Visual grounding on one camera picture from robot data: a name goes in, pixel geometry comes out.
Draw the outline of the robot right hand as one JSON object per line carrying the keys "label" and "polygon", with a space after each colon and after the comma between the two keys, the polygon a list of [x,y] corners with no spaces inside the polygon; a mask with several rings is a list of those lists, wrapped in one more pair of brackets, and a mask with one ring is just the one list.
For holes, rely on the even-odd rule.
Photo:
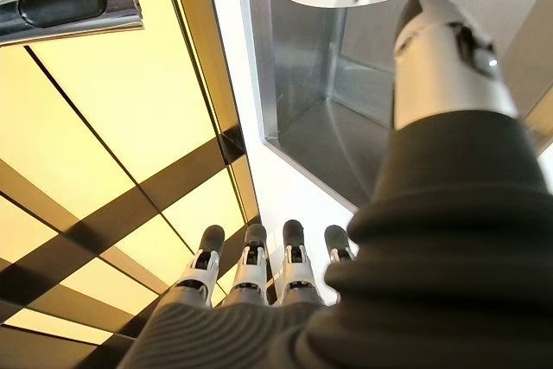
{"label": "robot right hand", "polygon": [[158,303],[123,368],[549,368],[552,196],[491,40],[450,0],[409,0],[395,36],[392,128],[372,203],[325,233],[323,303],[299,222],[283,227],[283,299],[245,236],[208,306],[222,231]]}

